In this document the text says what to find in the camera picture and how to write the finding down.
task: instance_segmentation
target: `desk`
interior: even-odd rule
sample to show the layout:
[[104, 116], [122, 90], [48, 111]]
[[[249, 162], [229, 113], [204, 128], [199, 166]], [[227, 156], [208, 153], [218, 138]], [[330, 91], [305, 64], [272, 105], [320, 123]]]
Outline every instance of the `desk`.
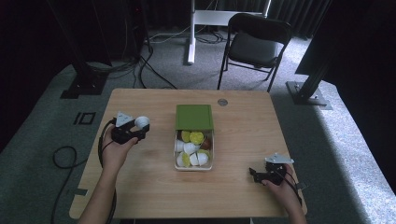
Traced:
[[[254, 15], [267, 16], [271, 0], [265, 1], [263, 13], [249, 12]], [[217, 11], [217, 10], [195, 10], [195, 0], [191, 0], [191, 35], [189, 47], [188, 63], [195, 62], [195, 25], [218, 25], [227, 26], [230, 18], [238, 11]]]
[[[221, 106], [218, 99], [226, 99], [228, 104]], [[215, 159], [208, 172], [180, 172], [174, 166], [176, 105], [186, 104], [212, 106]], [[75, 196], [70, 208], [72, 218], [79, 218], [99, 179], [98, 138], [118, 111], [135, 118], [149, 117], [150, 131], [132, 148], [120, 170], [114, 217], [286, 215], [267, 188], [254, 183], [248, 173], [248, 167], [263, 172], [264, 157], [275, 152], [289, 156], [267, 92], [116, 89], [78, 185], [88, 194]]]

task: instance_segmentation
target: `handheld controller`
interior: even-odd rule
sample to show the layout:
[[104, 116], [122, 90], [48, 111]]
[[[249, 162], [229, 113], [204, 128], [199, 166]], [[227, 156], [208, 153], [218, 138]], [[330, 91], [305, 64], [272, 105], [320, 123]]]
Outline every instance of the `handheld controller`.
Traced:
[[[131, 131], [133, 127], [137, 127], [139, 130]], [[119, 112], [116, 121], [116, 127], [111, 130], [111, 138], [114, 142], [119, 144], [125, 144], [134, 137], [137, 137], [138, 141], [146, 138], [146, 133], [149, 131], [149, 118], [138, 117], [133, 119], [130, 116]]]
[[285, 163], [294, 163], [294, 160], [288, 159], [276, 153], [269, 158], [265, 158], [265, 170], [267, 173], [258, 173], [252, 168], [248, 169], [249, 173], [253, 176], [254, 182], [261, 183], [264, 179], [266, 179], [276, 185], [280, 185], [286, 175]]

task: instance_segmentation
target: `round hole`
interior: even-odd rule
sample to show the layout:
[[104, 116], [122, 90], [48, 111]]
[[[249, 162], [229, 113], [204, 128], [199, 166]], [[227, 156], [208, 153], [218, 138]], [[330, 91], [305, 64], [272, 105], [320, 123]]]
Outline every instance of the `round hole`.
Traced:
[[226, 106], [228, 104], [228, 101], [226, 99], [219, 99], [218, 104], [221, 106]]

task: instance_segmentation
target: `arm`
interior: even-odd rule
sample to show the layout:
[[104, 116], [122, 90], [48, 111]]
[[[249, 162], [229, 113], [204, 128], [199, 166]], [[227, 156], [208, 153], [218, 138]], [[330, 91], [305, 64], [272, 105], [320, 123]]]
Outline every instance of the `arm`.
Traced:
[[125, 162], [129, 149], [137, 142], [137, 138], [133, 138], [123, 145], [112, 142], [111, 130], [113, 128], [114, 126], [106, 131], [103, 143], [105, 148], [103, 171], [78, 223], [106, 223], [116, 188], [117, 175]]
[[[289, 165], [285, 165], [287, 172], [292, 175], [293, 170]], [[292, 183], [291, 176], [286, 175], [285, 178]], [[305, 215], [300, 202], [298, 201], [293, 189], [285, 181], [282, 181], [279, 186], [269, 180], [263, 180], [262, 183], [274, 193], [276, 199], [285, 207], [286, 212], [289, 214], [289, 221], [291, 224], [306, 224]]]

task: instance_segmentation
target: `plastic container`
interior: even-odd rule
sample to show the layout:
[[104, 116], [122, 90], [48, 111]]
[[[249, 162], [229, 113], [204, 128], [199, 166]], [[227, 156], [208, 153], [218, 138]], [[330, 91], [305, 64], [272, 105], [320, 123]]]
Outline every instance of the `plastic container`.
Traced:
[[[183, 139], [181, 137], [183, 131], [185, 133], [202, 133], [204, 135], [203, 143], [194, 144], [188, 141], [188, 138]], [[174, 159], [175, 168], [178, 171], [211, 170], [215, 159], [214, 140], [214, 125], [210, 105], [177, 105]], [[188, 156], [184, 157], [185, 161], [189, 161], [183, 162], [180, 153], [188, 154]], [[194, 158], [194, 153], [196, 153], [198, 164], [196, 164], [197, 160]]]

